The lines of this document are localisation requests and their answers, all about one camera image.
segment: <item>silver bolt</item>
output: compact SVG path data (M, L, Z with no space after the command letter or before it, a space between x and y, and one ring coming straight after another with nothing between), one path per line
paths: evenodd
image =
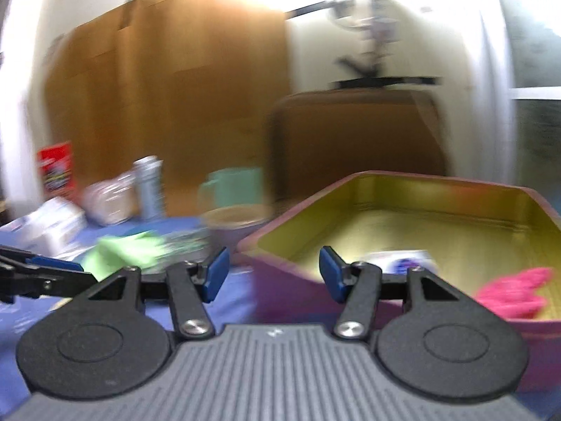
M337 325L335 332L338 336L352 339L353 337L360 336L360 334L364 332L364 326L356 321L346 321Z
M205 320L187 320L181 325L181 330L192 336L200 336L209 331L210 325Z

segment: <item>gray ribbed surface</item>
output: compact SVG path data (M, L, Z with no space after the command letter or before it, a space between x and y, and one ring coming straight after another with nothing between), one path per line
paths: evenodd
M512 397L460 407L396 387L366 347L321 326L227 326L181 345L170 367L99 402L36 394L8 421L532 421Z

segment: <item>black circular cover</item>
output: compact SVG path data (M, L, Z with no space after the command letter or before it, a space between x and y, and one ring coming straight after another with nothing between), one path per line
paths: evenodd
M62 308L30 328L16 350L28 387L64 399L100 399L154 375L170 353L166 331L119 307L89 301Z
M475 302L428 302L388 323L377 355L389 373L432 399L466 403L515 389L527 348L507 323Z

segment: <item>white wall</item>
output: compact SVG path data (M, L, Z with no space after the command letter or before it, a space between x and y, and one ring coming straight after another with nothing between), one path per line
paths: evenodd
M29 105L36 146L50 141L44 116L43 58L52 41L125 0L44 0L39 19ZM284 10L318 0L269 0ZM388 15L399 20L401 41L392 44L386 72L434 75L434 94L447 128L447 147L456 175L496 179L489 154L496 150L496 124L489 95L490 67L477 0L391 0ZM421 8L430 8L422 12ZM294 91L327 89L352 74L334 61L358 54L358 35L333 25L326 11L288 22Z

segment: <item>mug handle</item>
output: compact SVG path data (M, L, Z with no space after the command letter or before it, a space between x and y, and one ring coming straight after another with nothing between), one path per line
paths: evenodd
M198 186L197 207L199 213L208 212L216 208L214 191L217 183L218 183L217 180L209 180L203 182L201 185Z

